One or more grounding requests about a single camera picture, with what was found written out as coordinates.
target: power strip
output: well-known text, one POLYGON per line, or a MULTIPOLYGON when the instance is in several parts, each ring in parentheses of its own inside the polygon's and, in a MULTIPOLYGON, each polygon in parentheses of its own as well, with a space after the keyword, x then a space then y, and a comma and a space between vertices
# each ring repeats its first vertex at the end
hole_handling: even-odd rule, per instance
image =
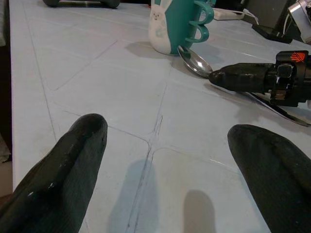
POLYGON ((240 20, 244 18, 244 14, 237 14, 230 11, 222 11, 221 9, 214 9, 215 20, 240 20))

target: teal mug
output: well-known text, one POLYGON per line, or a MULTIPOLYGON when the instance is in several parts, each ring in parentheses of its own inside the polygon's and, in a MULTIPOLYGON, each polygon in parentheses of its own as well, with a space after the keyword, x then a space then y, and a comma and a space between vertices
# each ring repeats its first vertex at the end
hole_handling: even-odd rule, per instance
POLYGON ((154 49, 163 54, 177 55, 177 48, 190 48, 193 43, 208 39, 204 26, 214 19, 214 11, 207 0, 152 0, 148 36, 154 49), (206 17, 200 19, 201 11, 206 17), (195 38, 199 30, 201 37, 195 38))

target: spoon bowl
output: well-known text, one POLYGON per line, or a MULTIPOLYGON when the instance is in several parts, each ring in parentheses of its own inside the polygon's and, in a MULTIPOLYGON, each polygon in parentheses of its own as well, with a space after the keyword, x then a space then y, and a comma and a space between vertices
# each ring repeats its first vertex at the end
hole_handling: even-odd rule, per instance
POLYGON ((185 46, 178 46, 178 53, 184 60, 186 66, 201 77, 208 79, 209 74, 213 72, 213 69, 210 67, 209 63, 185 46))

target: black object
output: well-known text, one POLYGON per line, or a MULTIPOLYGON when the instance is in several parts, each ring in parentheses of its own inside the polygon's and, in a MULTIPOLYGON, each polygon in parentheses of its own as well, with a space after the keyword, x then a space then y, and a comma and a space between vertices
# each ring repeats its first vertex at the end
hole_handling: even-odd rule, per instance
POLYGON ((228 133, 234 160, 272 233, 311 232, 311 160, 288 139, 252 125, 228 133))
POLYGON ((306 12, 307 12, 309 20, 311 20, 311 7, 309 5, 306 6, 306 12))
POLYGON ((0 134, 10 152, 12 152, 12 87, 11 87, 11 54, 10 54, 10 18, 9 3, 4 1, 4 40, 5 46, 0 47, 0 134))
POLYGON ((151 4, 151 0, 121 0, 121 2, 126 3, 138 3, 138 4, 151 4))
POLYGON ((215 7, 234 11, 243 11, 248 4, 248 0, 217 0, 215 7))
POLYGON ((79 118, 0 209, 0 232, 78 233, 106 141, 107 123, 101 115, 79 118))
POLYGON ((293 41, 293 39, 283 35, 283 33, 280 33, 273 28, 268 28, 257 24, 253 24, 252 28, 268 40, 274 40, 286 44, 290 44, 293 41))
MULTIPOLYGON (((60 0, 43 0, 43 1, 50 7, 56 7, 60 0)), ((120 4, 120 0, 78 0, 78 1, 100 1, 102 4, 110 8, 117 8, 120 4)))
MULTIPOLYGON (((246 9, 259 19, 260 25, 282 32, 288 7, 295 2, 296 0, 250 0, 246 9)), ((254 23, 254 19, 248 16, 243 20, 254 23)))
POLYGON ((212 72, 209 80, 231 91, 271 93, 271 104, 297 107, 311 100, 311 56, 282 51, 275 64, 238 63, 212 72))

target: white tile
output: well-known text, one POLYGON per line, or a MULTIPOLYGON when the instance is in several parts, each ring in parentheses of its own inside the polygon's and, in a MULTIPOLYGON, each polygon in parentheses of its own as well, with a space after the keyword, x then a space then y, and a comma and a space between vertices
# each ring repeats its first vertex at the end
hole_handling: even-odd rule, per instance
POLYGON ((48 7, 43 1, 22 2, 27 18, 36 18, 44 21, 62 24, 64 26, 72 26, 82 22, 84 18, 80 14, 62 11, 61 8, 48 7))
POLYGON ((149 43, 148 30, 144 28, 132 27, 123 35, 122 39, 130 42, 144 43, 151 46, 149 43))
POLYGON ((15 188, 50 151, 55 138, 23 5, 15 1, 10 3, 10 7, 15 188))
POLYGON ((41 76, 49 90, 56 90, 65 85, 89 64, 87 59, 50 48, 37 48, 36 55, 41 76))
POLYGON ((87 209, 89 232, 124 233, 146 163, 148 144, 109 128, 107 148, 87 209))
POLYGON ((172 56, 158 53, 150 46, 149 42, 126 41, 115 43, 98 59, 137 73, 157 76, 156 79, 167 78, 173 62, 172 56))
POLYGON ((211 33, 207 43, 222 49, 236 51, 249 56, 265 59, 266 63, 274 61, 275 55, 269 47, 258 46, 243 42, 243 40, 230 39, 230 36, 221 36, 219 34, 211 33))
POLYGON ((261 35, 256 35, 256 34, 241 34, 241 33, 232 33, 231 30, 226 29, 222 27, 222 25, 219 25, 217 23, 214 23, 216 21, 212 21, 210 24, 207 24, 207 28, 210 32, 210 34, 216 34, 220 36, 225 36, 230 39, 235 39, 239 41, 243 41, 249 44, 255 44, 259 46, 264 46, 264 41, 266 40, 264 37, 261 35))
POLYGON ((116 42, 111 36, 90 33, 70 28, 37 43, 37 47, 47 47, 66 51, 87 59, 94 59, 116 42))
POLYGON ((83 22, 77 24, 75 28, 89 31, 91 33, 101 33, 119 39, 122 38, 122 35, 131 29, 132 26, 100 18, 86 17, 83 22))
POLYGON ((168 149, 152 167, 135 232, 269 232, 241 175, 168 149))
POLYGON ((124 14, 118 11, 109 11, 106 14, 103 14, 101 17, 107 20, 113 21, 113 22, 133 25, 139 28, 144 28, 144 29, 148 29, 148 25, 149 25, 149 17, 141 17, 141 16, 136 16, 136 15, 131 15, 131 14, 124 14))
POLYGON ((69 112, 96 112, 109 124, 146 135, 156 124, 165 89, 162 77, 92 63, 53 94, 53 102, 69 112))
POLYGON ((45 39, 46 37, 53 36, 56 33, 63 31, 68 26, 58 23, 51 23, 44 20, 31 18, 28 20, 32 38, 45 39))
POLYGON ((296 46, 296 47, 299 48, 300 50, 308 50, 308 51, 311 50, 311 45, 302 43, 302 42, 297 41, 297 40, 293 40, 291 44, 292 44, 293 46, 296 46))
POLYGON ((252 29, 252 24, 244 22, 242 20, 225 20, 225 21, 212 21, 207 26, 217 26, 221 29, 231 31, 231 33, 255 35, 256 32, 252 29))
POLYGON ((176 83, 167 87, 159 138, 172 147, 205 161, 214 160, 236 170, 227 133, 236 124, 252 124, 272 130, 310 154, 311 131, 296 125, 248 99, 216 97, 176 83))
POLYGON ((266 55, 266 58, 269 58, 269 60, 267 60, 266 58, 248 55, 229 48, 220 48, 215 44, 210 44, 208 41, 205 43, 193 44, 191 49, 199 54, 205 61, 210 63, 213 70, 236 63, 275 62, 275 54, 272 52, 266 55))

